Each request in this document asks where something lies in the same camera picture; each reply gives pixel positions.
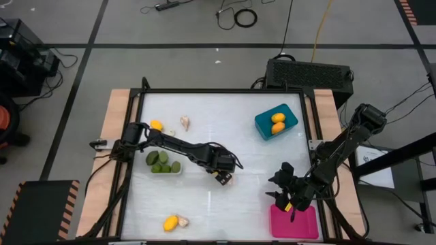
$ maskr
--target black stand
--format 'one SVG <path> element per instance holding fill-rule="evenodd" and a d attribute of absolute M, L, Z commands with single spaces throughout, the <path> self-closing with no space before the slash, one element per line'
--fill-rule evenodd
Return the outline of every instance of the black stand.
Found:
<path fill-rule="evenodd" d="M 378 172 L 388 167 L 393 167 L 407 160 L 415 159 L 428 152 L 433 152 L 433 157 L 435 158 L 436 162 L 436 133 L 432 133 L 420 140 L 412 142 L 399 149 L 390 151 L 389 153 L 369 161 L 368 163 L 355 167 L 353 169 L 354 177 L 356 181 L 358 181 L 362 176 Z M 421 179 L 420 183 L 417 184 L 420 185 L 420 189 L 424 195 L 426 191 L 436 190 L 436 178 L 431 178 L 428 180 Z M 431 215 L 427 201 L 420 202 L 420 209 L 423 217 L 431 221 Z M 423 221 L 423 225 L 426 233 L 434 233 L 433 227 L 425 220 Z"/>

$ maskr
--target black and orange hazard stripe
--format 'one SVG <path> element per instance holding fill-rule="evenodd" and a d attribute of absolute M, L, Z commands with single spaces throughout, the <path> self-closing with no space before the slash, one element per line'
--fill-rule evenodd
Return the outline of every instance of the black and orange hazard stripe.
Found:
<path fill-rule="evenodd" d="M 6 216 L 6 221 L 5 221 L 5 223 L 3 224 L 3 228 L 2 228 L 1 233 L 0 233 L 0 245 L 3 243 L 3 239 L 4 239 L 5 234 L 6 234 L 7 226 L 9 225 L 9 222 L 11 221 L 12 214 L 14 213 L 14 210 L 15 210 L 16 202 L 18 201 L 18 197 L 20 196 L 21 188 L 22 188 L 25 184 L 26 184 L 26 182 L 21 182 L 21 183 L 18 185 L 18 188 L 16 189 L 14 199 L 12 200 L 12 205 L 11 205 L 11 207 L 9 208 L 9 212 L 8 212 L 8 214 L 7 214 L 7 216 Z"/>
<path fill-rule="evenodd" d="M 414 15 L 414 12 L 410 8 L 409 3 L 407 0 L 400 0 L 401 6 L 403 7 L 404 12 L 406 13 L 407 19 L 409 19 L 409 22 L 411 25 L 417 25 L 416 18 Z"/>
<path fill-rule="evenodd" d="M 78 191 L 79 191 L 79 181 L 73 180 L 71 183 L 71 187 L 69 188 L 67 203 L 65 204 L 65 210 L 62 215 L 61 226 L 59 227 L 58 239 L 57 239 L 58 241 L 67 239 L 69 225 L 71 224 L 71 218 L 73 215 L 74 204 L 77 199 Z"/>

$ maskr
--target black metal frame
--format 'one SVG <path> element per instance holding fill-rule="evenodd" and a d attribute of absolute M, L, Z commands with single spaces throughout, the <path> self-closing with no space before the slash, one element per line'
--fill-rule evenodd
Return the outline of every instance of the black metal frame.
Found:
<path fill-rule="evenodd" d="M 398 148 L 396 150 L 392 150 L 389 148 L 382 148 L 382 150 L 389 150 L 389 152 L 381 157 L 373 159 L 368 163 L 365 163 L 361 166 L 356 166 L 353 164 L 351 167 L 353 169 L 354 182 L 357 183 L 360 177 L 378 172 L 382 169 L 392 167 L 398 164 L 403 163 L 409 159 L 415 159 L 420 182 L 417 183 L 421 186 L 423 202 L 420 202 L 420 211 L 421 215 L 425 217 L 427 220 L 432 221 L 429 209 L 429 201 L 427 199 L 426 191 L 435 190 L 436 189 L 436 178 L 424 180 L 422 177 L 421 164 L 419 161 L 419 156 L 422 154 L 426 154 L 428 152 L 433 153 L 433 157 L 436 158 L 436 133 L 432 133 L 420 140 L 412 142 L 406 146 Z M 425 220 L 422 221 L 424 225 L 424 232 L 433 234 L 434 228 Z"/>
<path fill-rule="evenodd" d="M 123 125 L 123 134 L 124 134 L 124 130 L 125 130 L 127 124 L 130 121 L 130 118 L 131 118 L 134 99 L 135 99 L 135 97 L 138 97 L 138 96 L 139 96 L 139 102 L 138 102 L 138 110 L 136 112 L 135 121 L 136 122 L 140 121 L 142 107 L 143 107 L 143 103 L 144 103 L 144 95 L 146 93 L 244 93 L 244 94 L 275 94 L 275 93 L 276 94 L 283 94 L 283 93 L 289 93 L 289 94 L 298 94 L 300 97 L 303 123 L 305 124 L 305 133 L 306 133 L 306 138 L 307 138 L 307 142 L 308 142 L 308 145 L 307 145 L 308 146 L 307 147 L 308 154 L 310 154 L 310 152 L 309 152 L 309 140 L 311 140 L 311 132 L 310 132 L 309 119 L 307 116 L 305 94 L 303 93 L 302 89 L 289 88 L 287 91 L 284 91 L 283 89 L 268 89 L 268 90 L 263 90 L 263 89 L 262 90 L 260 90 L 260 89 L 255 89 L 255 90 L 253 90 L 253 89 L 209 89 L 209 88 L 208 89 L 203 89 L 203 88 L 197 88 L 197 89 L 167 89 L 167 88 L 151 89 L 148 82 L 143 79 L 142 88 L 131 88 L 131 90 L 130 90 L 129 101 L 127 103 L 127 111 L 126 111 L 124 125 Z M 315 130 L 317 133 L 317 137 L 319 139 L 322 139 L 321 127 L 320 127 L 320 122 L 319 122 L 319 118 L 317 115 L 317 108 L 316 108 L 316 104 L 315 104 L 314 99 L 311 99 L 311 107 L 313 110 L 313 118 L 315 121 Z M 119 183 L 119 179 L 120 179 L 122 164 L 123 163 L 121 163 L 121 162 L 116 163 L 114 178 L 112 181 L 112 186 L 111 186 L 111 191 L 110 191 L 109 202 L 111 202 L 114 199 L 114 196 L 115 196 L 116 191 L 118 189 L 118 183 Z M 127 163 L 126 172 L 131 172 L 131 170 L 133 169 L 133 164 L 134 164 L 133 159 Z M 118 222 L 116 225 L 116 233 L 115 233 L 115 235 L 119 236 L 119 237 L 121 236 L 121 232 L 123 229 L 123 221 L 124 221 L 124 216 L 125 216 L 125 208 L 127 205 L 128 192 L 129 191 L 127 190 L 126 194 L 123 196 L 123 198 L 121 200 L 119 219 L 118 219 Z M 327 230 L 327 226 L 326 226 L 326 217 L 324 214 L 324 205 L 323 205 L 322 201 L 317 201 L 317 205 L 318 205 L 318 210 L 319 210 L 322 235 L 323 235 L 323 238 L 326 239 L 326 238 L 328 238 L 328 230 Z M 104 226 L 104 230 L 102 233 L 103 236 L 109 235 L 111 221 L 112 221 L 112 217 L 108 219 L 108 221 L 106 222 L 106 224 Z M 341 235 L 341 229 L 339 227 L 339 224 L 336 222 L 335 219 L 333 221 L 334 221 L 334 230 L 335 230 L 336 238 L 341 239 L 342 235 Z M 264 242 L 251 242 L 251 244 L 252 243 L 264 244 Z"/>

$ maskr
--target yellow cable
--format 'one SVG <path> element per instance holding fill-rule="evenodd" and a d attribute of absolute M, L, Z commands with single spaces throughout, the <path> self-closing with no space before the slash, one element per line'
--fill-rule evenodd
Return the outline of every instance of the yellow cable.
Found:
<path fill-rule="evenodd" d="M 324 12 L 324 15 L 322 16 L 322 20 L 321 20 L 320 26 L 318 27 L 318 32 L 316 33 L 315 43 L 313 45 L 313 52 L 312 52 L 311 62 L 313 62 L 313 59 L 315 58 L 316 44 L 318 43 L 318 36 L 320 35 L 322 26 L 324 25 L 324 20 L 326 19 L 327 12 L 330 9 L 330 6 L 332 5 L 332 2 L 333 2 L 333 0 L 329 0 L 328 1 L 328 5 L 327 5 L 327 8 L 326 8 L 326 11 Z"/>

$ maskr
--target yellow mango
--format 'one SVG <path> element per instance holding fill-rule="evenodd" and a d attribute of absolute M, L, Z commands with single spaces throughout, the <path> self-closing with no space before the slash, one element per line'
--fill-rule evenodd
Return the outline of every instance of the yellow mango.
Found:
<path fill-rule="evenodd" d="M 272 126 L 271 133 L 276 134 L 284 129 L 285 129 L 285 124 L 283 122 L 278 122 Z"/>
<path fill-rule="evenodd" d="M 178 217 L 175 215 L 169 216 L 163 224 L 164 231 L 172 231 L 178 224 Z"/>
<path fill-rule="evenodd" d="M 273 116 L 271 116 L 271 120 L 273 123 L 284 122 L 285 119 L 286 119 L 286 116 L 283 113 L 276 113 Z"/>
<path fill-rule="evenodd" d="M 164 129 L 164 126 L 158 120 L 152 120 L 150 122 L 150 126 L 151 126 L 152 129 L 157 129 L 159 131 L 162 131 L 162 129 Z"/>

